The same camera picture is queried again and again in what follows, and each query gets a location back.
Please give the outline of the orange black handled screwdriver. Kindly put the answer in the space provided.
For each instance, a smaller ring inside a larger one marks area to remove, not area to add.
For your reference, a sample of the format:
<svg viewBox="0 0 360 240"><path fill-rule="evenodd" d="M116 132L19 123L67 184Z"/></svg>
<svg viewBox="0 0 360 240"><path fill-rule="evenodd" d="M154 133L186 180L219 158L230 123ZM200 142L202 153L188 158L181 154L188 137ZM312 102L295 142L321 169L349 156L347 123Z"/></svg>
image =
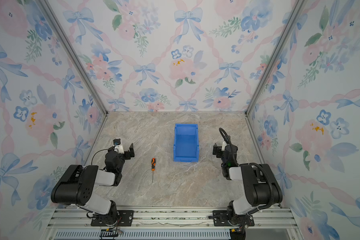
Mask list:
<svg viewBox="0 0 360 240"><path fill-rule="evenodd" d="M154 181L154 172L156 170L156 158L152 158L151 160L151 171L152 171L152 183Z"/></svg>

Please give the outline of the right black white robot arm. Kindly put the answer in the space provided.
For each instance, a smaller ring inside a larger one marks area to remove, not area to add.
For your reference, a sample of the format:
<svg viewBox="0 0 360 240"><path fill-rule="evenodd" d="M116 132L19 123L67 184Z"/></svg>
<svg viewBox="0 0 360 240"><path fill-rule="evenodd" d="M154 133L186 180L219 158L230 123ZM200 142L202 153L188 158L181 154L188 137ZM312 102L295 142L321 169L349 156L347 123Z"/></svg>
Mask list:
<svg viewBox="0 0 360 240"><path fill-rule="evenodd" d="M237 226L253 214L280 204L283 193L275 175L268 164L238 164L238 147L223 142L214 144L213 155L222 160L223 177L229 181L241 181L244 194L238 200L231 201L224 214L215 214L212 219Z"/></svg>

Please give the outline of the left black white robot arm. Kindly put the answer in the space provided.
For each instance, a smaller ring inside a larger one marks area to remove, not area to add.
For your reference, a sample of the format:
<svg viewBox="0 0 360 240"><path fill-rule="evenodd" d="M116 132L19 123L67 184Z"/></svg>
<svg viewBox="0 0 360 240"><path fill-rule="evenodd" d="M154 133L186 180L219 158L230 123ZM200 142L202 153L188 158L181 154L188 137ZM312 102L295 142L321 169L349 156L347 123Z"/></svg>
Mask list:
<svg viewBox="0 0 360 240"><path fill-rule="evenodd" d="M117 187L122 179L122 170L127 160L135 157L134 145L125 150L121 139L114 139L106 149L105 168L97 165L71 165L52 190L53 203L76 205L91 213L93 220L111 226L120 219L116 203L94 193L95 186Z"/></svg>

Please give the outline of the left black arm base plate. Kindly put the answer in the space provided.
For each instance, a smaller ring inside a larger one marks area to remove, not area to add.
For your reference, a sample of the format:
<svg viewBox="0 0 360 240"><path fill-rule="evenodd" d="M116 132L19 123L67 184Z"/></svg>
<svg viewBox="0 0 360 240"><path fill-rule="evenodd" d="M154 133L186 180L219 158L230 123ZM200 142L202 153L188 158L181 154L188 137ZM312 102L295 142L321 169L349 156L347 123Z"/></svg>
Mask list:
<svg viewBox="0 0 360 240"><path fill-rule="evenodd" d="M121 210L107 215L94 214L92 227L130 227L134 218L133 210Z"/></svg>

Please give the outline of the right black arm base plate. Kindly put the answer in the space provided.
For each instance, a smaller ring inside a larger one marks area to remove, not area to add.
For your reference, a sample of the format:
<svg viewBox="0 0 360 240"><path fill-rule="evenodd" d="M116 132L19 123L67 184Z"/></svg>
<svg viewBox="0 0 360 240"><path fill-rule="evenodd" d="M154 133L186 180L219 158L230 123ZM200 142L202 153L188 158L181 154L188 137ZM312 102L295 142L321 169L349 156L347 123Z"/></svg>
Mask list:
<svg viewBox="0 0 360 240"><path fill-rule="evenodd" d="M236 215L228 210L214 210L212 215L208 216L214 221L215 227L253 227L254 218L249 215Z"/></svg>

